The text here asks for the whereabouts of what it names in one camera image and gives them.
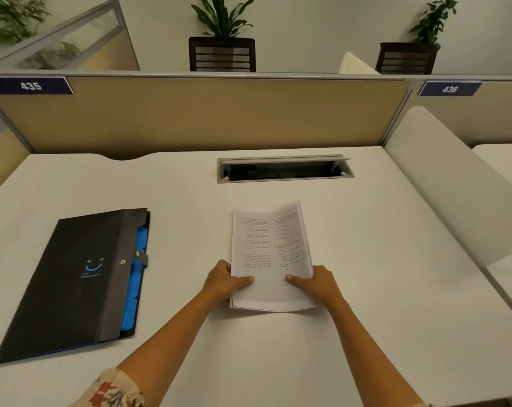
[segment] plant pot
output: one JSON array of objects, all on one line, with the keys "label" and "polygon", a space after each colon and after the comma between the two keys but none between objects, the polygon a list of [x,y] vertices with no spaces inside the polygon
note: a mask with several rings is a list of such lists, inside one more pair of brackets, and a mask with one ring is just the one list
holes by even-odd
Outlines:
[{"label": "plant pot", "polygon": [[253,38],[190,37],[190,71],[256,72]]},{"label": "plant pot", "polygon": [[434,44],[380,43],[380,74],[431,74],[439,47]]}]

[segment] exam paper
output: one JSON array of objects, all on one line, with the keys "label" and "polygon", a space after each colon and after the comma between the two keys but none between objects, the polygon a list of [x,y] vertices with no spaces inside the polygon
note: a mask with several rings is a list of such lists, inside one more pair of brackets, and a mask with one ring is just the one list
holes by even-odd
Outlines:
[{"label": "exam paper", "polygon": [[254,276],[252,285],[233,294],[230,306],[262,311],[297,311],[317,305],[286,274],[312,277],[301,203],[270,212],[234,210],[232,275]]}]

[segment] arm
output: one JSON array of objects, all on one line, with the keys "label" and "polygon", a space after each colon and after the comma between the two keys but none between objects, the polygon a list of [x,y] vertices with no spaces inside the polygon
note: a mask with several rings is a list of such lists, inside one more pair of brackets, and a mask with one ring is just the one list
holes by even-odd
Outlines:
[{"label": "arm", "polygon": [[288,274],[286,280],[329,311],[364,407],[407,407],[423,403],[358,320],[331,271],[314,266],[313,278]]},{"label": "arm", "polygon": [[231,266],[220,260],[201,292],[118,365],[138,385],[148,407],[160,405],[212,309],[254,281],[253,277],[233,277],[230,270]]}]

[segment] folder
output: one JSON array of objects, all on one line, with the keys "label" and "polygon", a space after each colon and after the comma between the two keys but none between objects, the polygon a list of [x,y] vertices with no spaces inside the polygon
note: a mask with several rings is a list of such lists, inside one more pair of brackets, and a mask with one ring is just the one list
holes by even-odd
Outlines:
[{"label": "folder", "polygon": [[150,212],[58,221],[0,345],[0,363],[135,334]]}]

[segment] blue folder divider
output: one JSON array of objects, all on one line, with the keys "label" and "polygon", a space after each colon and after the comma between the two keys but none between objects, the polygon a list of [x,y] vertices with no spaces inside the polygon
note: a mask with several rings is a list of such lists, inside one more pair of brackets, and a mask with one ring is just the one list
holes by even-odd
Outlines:
[{"label": "blue folder divider", "polygon": [[[135,248],[146,252],[148,239],[148,228],[139,227],[135,239]],[[139,300],[139,287],[141,285],[142,272],[144,266],[142,263],[133,259],[131,261],[131,270],[129,274],[128,293],[126,294],[126,303],[124,305],[124,316],[122,318],[122,327],[120,331],[126,331],[133,328],[135,315],[137,313],[137,301]]]}]

